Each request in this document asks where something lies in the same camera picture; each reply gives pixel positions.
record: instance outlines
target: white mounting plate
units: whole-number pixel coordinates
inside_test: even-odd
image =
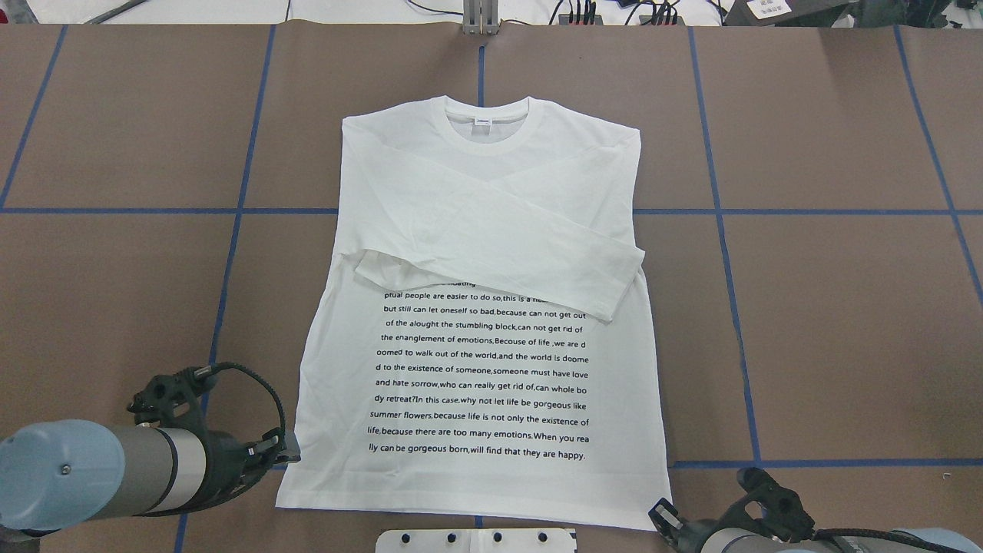
[[[376,553],[576,553],[576,551],[577,530],[572,528],[388,530],[376,541]]]

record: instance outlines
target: shirt sleeve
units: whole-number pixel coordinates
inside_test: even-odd
[[[628,145],[636,168],[637,146]],[[356,273],[387,289],[467,281],[603,321],[645,255],[348,121],[335,247],[362,256]]]

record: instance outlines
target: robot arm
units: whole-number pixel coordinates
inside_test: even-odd
[[[817,531],[798,494],[781,487],[761,468],[742,468],[737,483],[746,495],[718,520],[690,522],[665,498],[652,508],[649,518],[678,553],[983,553],[965,537],[938,528]],[[751,503],[761,506],[760,519],[747,513]]]
[[[241,444],[205,426],[199,398],[227,369],[252,377],[276,403],[279,425],[257,442]],[[155,376],[127,410],[137,426],[42,422],[0,443],[0,541],[89,520],[208,509],[247,491],[275,464],[300,460],[276,391],[242,365]]]

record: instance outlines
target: brown table surface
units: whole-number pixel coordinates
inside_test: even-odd
[[[819,526],[983,542],[981,51],[978,31],[911,29],[0,26],[0,436],[127,424],[150,376],[216,358],[292,419],[340,119],[531,95],[642,130],[636,233],[684,515],[720,515],[757,464]],[[225,378],[209,424],[253,439],[267,404]],[[281,474],[44,549],[369,552],[391,528],[564,525],[277,510]]]

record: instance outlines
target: blue grid line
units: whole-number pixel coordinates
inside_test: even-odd
[[[7,195],[10,194],[10,188],[14,185],[17,166],[21,164],[21,155],[24,154],[24,148],[28,145],[30,128],[34,125],[34,117],[37,116],[37,110],[41,106],[41,99],[44,98],[44,92],[48,88],[48,82],[51,81],[51,73],[55,69],[55,62],[58,61],[58,54],[61,53],[66,32],[68,32],[68,26],[63,25],[61,32],[58,33],[58,41],[55,42],[55,48],[51,52],[51,59],[48,60],[48,68],[44,72],[44,78],[41,79],[41,86],[37,89],[37,96],[34,97],[34,105],[30,107],[28,122],[25,123],[24,132],[21,134],[21,141],[17,144],[17,151],[14,153],[14,160],[10,164],[10,171],[7,173],[7,180],[4,182],[3,191],[0,191],[0,209],[3,209],[4,204],[7,203]]]
[[[235,215],[238,208],[2,208],[9,215]],[[634,215],[847,215],[847,216],[950,216],[949,210],[809,210],[742,208],[639,208]],[[983,215],[983,210],[955,210],[957,215]],[[337,208],[242,208],[243,215],[338,215]]]
[[[276,25],[269,26],[269,38],[266,40],[266,55],[262,62],[262,75],[260,76],[260,91],[256,98],[256,110],[253,114],[253,129],[250,132],[249,146],[246,150],[246,163],[243,167],[243,180],[239,188],[239,204],[236,206],[236,218],[232,224],[232,238],[229,240],[229,254],[225,260],[225,273],[222,276],[222,291],[218,297],[218,313],[215,315],[215,328],[211,334],[211,351],[208,353],[208,364],[215,363],[218,352],[218,335],[222,330],[222,321],[225,317],[225,304],[229,292],[229,278],[232,275],[232,261],[236,256],[236,247],[239,243],[239,228],[242,225],[243,210],[246,204],[246,193],[249,191],[249,177],[253,168],[253,152],[256,149],[256,136],[260,131],[260,117],[262,116],[262,100],[266,90],[266,77],[269,75],[269,60],[273,54],[273,40],[276,38]],[[202,413],[208,412],[208,394],[202,397]],[[178,521],[177,535],[174,537],[174,553],[182,553],[184,549],[184,537],[188,528],[188,515],[182,515]]]
[[[918,115],[918,124],[921,125],[922,134],[925,135],[925,143],[928,145],[928,152],[932,156],[932,164],[935,166],[935,173],[939,176],[939,184],[942,186],[942,193],[946,197],[946,205],[953,218],[955,235],[959,239],[959,247],[962,248],[962,256],[966,259],[969,266],[969,276],[972,278],[973,286],[976,288],[976,299],[983,306],[983,285],[980,284],[980,276],[976,272],[973,264],[973,256],[969,253],[969,246],[966,244],[966,236],[962,233],[962,225],[959,223],[959,216],[956,214],[953,195],[949,191],[949,183],[946,182],[946,173],[942,170],[939,162],[939,154],[935,150],[935,142],[932,140],[932,133],[928,130],[928,123],[925,121],[925,113],[922,112],[921,102],[918,100],[918,92],[915,90],[914,81],[911,79],[911,68],[908,67],[908,56],[904,52],[904,41],[901,39],[901,28],[895,25],[895,42],[897,43],[897,53],[901,58],[901,69],[904,70],[904,79],[908,83],[908,92],[911,94],[911,103],[914,104],[915,114]]]
[[[727,249],[726,232],[723,228],[723,209],[721,192],[717,185],[717,167],[714,165],[714,151],[710,144],[710,124],[707,120],[707,104],[703,97],[703,83],[700,79],[700,62],[696,51],[696,35],[692,27],[686,28],[689,34],[689,52],[693,61],[693,79],[696,83],[696,99],[700,107],[700,124],[703,127],[703,145],[707,154],[707,167],[710,172],[710,188],[714,195],[714,212],[717,216],[717,234],[721,241],[723,256],[723,275],[727,283],[727,298],[730,302],[730,319],[737,336],[737,349],[740,354],[741,377],[744,380],[744,406],[747,411],[747,427],[751,437],[751,453],[755,461],[761,460],[761,445],[758,442],[758,424],[754,415],[754,400],[751,396],[751,378],[747,372],[747,357],[744,355],[744,334],[740,328],[740,315],[737,313],[737,294],[734,291],[733,272],[730,269],[730,252]]]
[[[234,215],[235,208],[4,208],[11,215]]]
[[[967,215],[983,213],[983,210],[966,210]],[[795,209],[795,208],[656,208],[635,209],[635,215],[850,215],[850,216],[891,216],[891,215],[949,215],[949,210],[834,210],[834,209]]]
[[[758,461],[678,461],[669,468],[888,468],[925,466],[983,466],[983,459],[784,459]]]
[[[478,107],[485,107],[485,46],[478,48]]]
[[[243,208],[246,215],[338,215],[338,208]]]

